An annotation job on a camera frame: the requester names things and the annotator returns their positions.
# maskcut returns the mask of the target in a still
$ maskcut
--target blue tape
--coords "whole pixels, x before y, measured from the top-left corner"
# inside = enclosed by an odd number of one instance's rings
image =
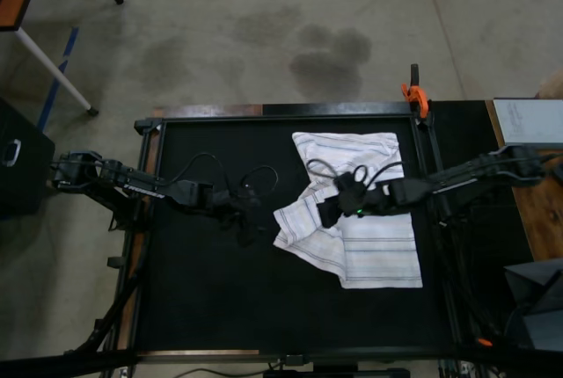
[[[70,53],[72,53],[72,48],[74,47],[74,43],[77,42],[77,36],[78,36],[78,28],[72,28],[72,31],[70,31],[69,41],[67,42],[67,47],[64,48],[64,53],[62,53],[62,55],[68,57]]]
[[[61,66],[59,66],[59,70],[64,73],[64,70],[67,68],[68,64],[69,61],[65,60],[64,62],[62,62]],[[59,86],[61,86],[61,83],[56,79],[53,79],[51,88],[49,88],[49,93],[47,94],[47,100],[43,105],[41,116],[39,117],[39,121],[37,122],[37,128],[41,132],[45,130],[45,126],[47,125],[47,120],[49,118],[49,114],[51,113],[51,109],[53,108],[53,104],[55,103],[56,93],[59,91]]]
[[[78,36],[78,28],[73,27],[72,31],[70,31],[69,40],[67,41],[67,45],[64,48],[64,53],[62,55],[64,57],[69,57],[70,53],[72,53],[72,49],[74,48],[74,44],[77,42]],[[64,70],[67,68],[69,64],[68,60],[65,60],[60,66],[59,70],[64,73]],[[49,114],[51,113],[51,109],[53,108],[53,104],[55,103],[56,93],[59,91],[59,86],[61,84],[56,79],[53,79],[51,83],[51,87],[49,88],[49,92],[47,94],[47,100],[43,105],[43,110],[41,110],[41,116],[39,117],[39,121],[37,122],[37,128],[43,132],[45,130],[45,126],[47,125],[47,121],[49,119]]]

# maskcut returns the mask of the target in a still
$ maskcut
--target black cabinet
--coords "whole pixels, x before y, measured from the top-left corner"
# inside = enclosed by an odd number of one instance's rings
[[[39,208],[55,144],[0,98],[0,214]]]

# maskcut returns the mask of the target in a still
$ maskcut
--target striped towel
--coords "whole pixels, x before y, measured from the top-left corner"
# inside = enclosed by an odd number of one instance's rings
[[[364,164],[371,178],[401,159],[395,134],[295,133],[293,141],[305,165],[319,158],[339,174]],[[322,165],[311,168],[330,174]],[[403,169],[397,166],[378,179],[402,177]],[[344,288],[422,287],[410,214],[341,217],[334,227],[324,229],[317,204],[338,191],[329,178],[310,172],[309,178],[311,184],[295,203],[274,212],[281,227],[275,246],[338,275]]]

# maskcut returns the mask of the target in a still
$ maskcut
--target clamp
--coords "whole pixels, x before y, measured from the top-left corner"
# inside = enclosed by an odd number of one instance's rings
[[[407,102],[417,105],[417,120],[419,122],[426,122],[429,112],[428,98],[426,92],[419,86],[419,82],[419,65],[411,64],[411,86],[407,88],[406,84],[402,84],[401,90]]]

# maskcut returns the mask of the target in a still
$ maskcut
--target orange clamp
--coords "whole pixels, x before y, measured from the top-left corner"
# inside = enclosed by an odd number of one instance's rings
[[[401,90],[405,99],[409,103],[418,103],[420,107],[420,118],[426,119],[428,116],[428,98],[426,92],[419,86],[419,66],[411,65],[411,86],[401,85]]]

